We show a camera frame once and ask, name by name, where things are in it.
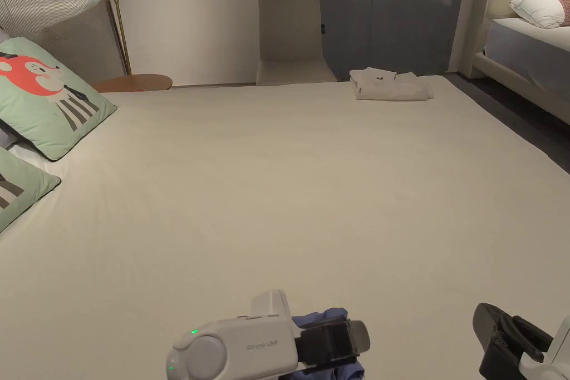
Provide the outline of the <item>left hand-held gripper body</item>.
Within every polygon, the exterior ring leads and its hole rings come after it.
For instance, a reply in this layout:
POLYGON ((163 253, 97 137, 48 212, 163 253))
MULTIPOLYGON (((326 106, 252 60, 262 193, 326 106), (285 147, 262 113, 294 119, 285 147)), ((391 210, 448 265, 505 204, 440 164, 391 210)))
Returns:
POLYGON ((168 379, 277 379, 309 369, 296 340, 286 294, 256 296, 251 313, 213 321, 185 333, 166 357, 168 379))

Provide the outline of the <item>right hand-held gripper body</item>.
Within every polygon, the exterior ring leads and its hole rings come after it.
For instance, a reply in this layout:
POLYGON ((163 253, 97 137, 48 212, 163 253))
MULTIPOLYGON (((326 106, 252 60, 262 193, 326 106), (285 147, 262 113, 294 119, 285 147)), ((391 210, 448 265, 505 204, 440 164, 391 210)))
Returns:
POLYGON ((546 350, 526 338, 514 317, 490 338, 479 366, 484 379, 569 379, 569 317, 564 318, 546 350))

